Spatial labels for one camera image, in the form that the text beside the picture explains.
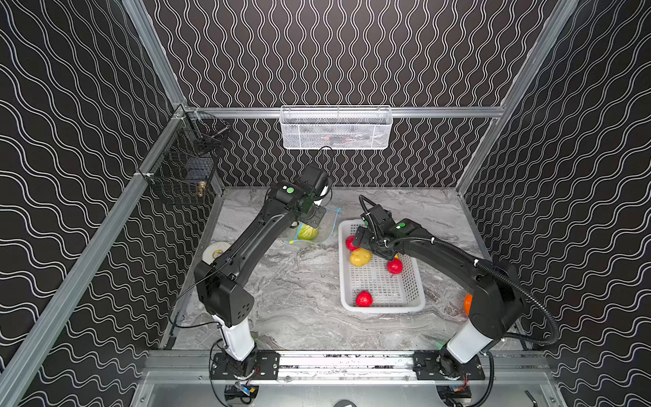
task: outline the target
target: black patterned wall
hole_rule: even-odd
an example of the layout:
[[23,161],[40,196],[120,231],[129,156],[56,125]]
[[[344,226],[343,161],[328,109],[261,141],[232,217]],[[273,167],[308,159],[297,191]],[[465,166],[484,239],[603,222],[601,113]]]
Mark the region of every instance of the black patterned wall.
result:
[[190,105],[495,106],[554,0],[145,0]]
[[[651,405],[651,1],[583,0],[466,195],[571,407]],[[523,318],[542,334],[542,318]]]
[[116,0],[0,0],[0,372],[173,108]]
[[[215,120],[200,115],[200,131]],[[337,186],[455,187],[490,120],[394,120],[384,150],[287,150],[278,120],[235,120],[217,172],[228,186],[268,186],[297,178],[318,156]]]
[[130,404],[209,214],[210,205],[165,206],[145,192],[20,406]]

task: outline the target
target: gray marble surface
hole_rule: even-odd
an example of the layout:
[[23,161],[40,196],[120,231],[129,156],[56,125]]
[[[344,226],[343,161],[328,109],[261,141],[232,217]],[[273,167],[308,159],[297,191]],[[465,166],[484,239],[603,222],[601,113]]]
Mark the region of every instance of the gray marble surface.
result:
[[[212,241],[233,243],[262,207],[264,189],[229,189]],[[336,189],[329,208],[342,208],[339,221],[358,219],[359,194],[410,218],[432,234],[480,255],[456,192],[451,189]],[[339,294],[337,229],[323,244],[296,247],[278,239],[253,271],[246,289],[255,297],[251,333],[261,348],[296,350],[435,349],[465,322],[465,290],[419,262],[426,306],[413,314],[361,314],[346,311]],[[193,290],[180,322],[211,320]],[[174,349],[208,349],[220,338],[208,325],[180,330]],[[496,348],[521,349],[507,339]]]

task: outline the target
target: yellow fake fruit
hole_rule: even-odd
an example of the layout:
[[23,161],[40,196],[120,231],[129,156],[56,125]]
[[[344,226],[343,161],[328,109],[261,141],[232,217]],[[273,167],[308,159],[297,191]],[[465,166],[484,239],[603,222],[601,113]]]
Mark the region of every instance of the yellow fake fruit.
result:
[[353,266],[362,267],[370,262],[370,252],[362,248],[357,249],[350,254],[350,262]]
[[312,240],[319,234],[319,230],[309,225],[303,224],[301,230],[298,231],[298,238],[302,240]]

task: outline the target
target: red fake fruit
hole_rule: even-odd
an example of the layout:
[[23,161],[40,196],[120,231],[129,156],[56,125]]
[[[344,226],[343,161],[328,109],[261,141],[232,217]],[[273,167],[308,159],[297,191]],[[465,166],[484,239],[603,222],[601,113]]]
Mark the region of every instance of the red fake fruit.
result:
[[349,237],[346,238],[346,247],[350,251],[355,251],[355,250],[359,249],[359,246],[353,245],[353,240],[355,240],[355,236],[349,236]]
[[362,291],[357,295],[355,303],[358,307],[370,307],[370,305],[373,303],[373,297],[368,291]]
[[402,262],[395,258],[392,261],[387,263],[387,270],[391,274],[400,274],[402,273]]

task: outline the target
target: white plastic basket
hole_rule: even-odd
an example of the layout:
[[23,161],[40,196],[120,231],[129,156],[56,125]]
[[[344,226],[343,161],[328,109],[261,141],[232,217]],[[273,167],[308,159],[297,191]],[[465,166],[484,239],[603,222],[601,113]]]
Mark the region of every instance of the white plastic basket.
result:
[[[362,267],[350,263],[350,253],[346,238],[355,234],[361,220],[342,221],[339,224],[339,285],[341,304],[349,311],[359,313],[414,313],[425,306],[425,293],[422,290],[421,274],[416,259],[399,255],[402,273],[393,275],[387,270],[387,261],[372,255],[370,262]],[[355,304],[361,291],[368,291],[373,297],[370,307]]]
[[389,106],[282,106],[283,146],[312,150],[383,150],[389,146]]

